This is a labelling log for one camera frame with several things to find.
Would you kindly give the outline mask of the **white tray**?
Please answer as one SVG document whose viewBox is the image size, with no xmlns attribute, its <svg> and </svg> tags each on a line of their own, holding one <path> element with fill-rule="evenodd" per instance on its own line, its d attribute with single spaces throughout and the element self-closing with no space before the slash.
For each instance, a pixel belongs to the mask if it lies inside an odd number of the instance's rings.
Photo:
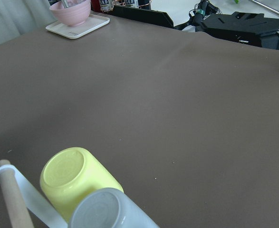
<svg viewBox="0 0 279 228">
<path fill-rule="evenodd" d="M 46 30 L 69 39 L 77 39 L 107 25 L 109 22 L 110 18 L 108 17 L 91 14 L 88 19 L 80 25 L 67 26 L 56 21 L 46 26 Z"/>
</svg>

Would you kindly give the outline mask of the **pink bowl with ice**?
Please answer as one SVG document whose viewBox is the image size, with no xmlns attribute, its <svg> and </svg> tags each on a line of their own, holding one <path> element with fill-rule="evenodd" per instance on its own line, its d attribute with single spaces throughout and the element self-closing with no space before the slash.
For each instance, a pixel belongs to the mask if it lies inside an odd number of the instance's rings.
<svg viewBox="0 0 279 228">
<path fill-rule="evenodd" d="M 84 23 L 91 12 L 90 0 L 68 0 L 69 7 L 64 8 L 62 1 L 49 7 L 53 16 L 67 26 L 77 26 Z"/>
</svg>

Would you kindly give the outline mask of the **yellow cup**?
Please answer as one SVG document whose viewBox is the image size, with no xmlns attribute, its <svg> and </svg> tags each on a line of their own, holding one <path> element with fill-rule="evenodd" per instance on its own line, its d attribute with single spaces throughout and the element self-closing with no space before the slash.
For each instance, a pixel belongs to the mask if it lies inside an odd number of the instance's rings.
<svg viewBox="0 0 279 228">
<path fill-rule="evenodd" d="M 101 162 L 80 147 L 64 149 L 51 157 L 42 169 L 40 187 L 65 222 L 92 192 L 103 188 L 124 191 Z"/>
</svg>

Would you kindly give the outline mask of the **grey cup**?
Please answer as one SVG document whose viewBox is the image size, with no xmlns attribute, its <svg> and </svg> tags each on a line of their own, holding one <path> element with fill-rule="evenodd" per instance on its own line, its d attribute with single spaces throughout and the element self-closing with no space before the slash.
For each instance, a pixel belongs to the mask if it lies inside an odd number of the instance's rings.
<svg viewBox="0 0 279 228">
<path fill-rule="evenodd" d="M 122 191 L 96 190 L 74 210 L 69 228 L 157 228 L 159 227 Z"/>
</svg>

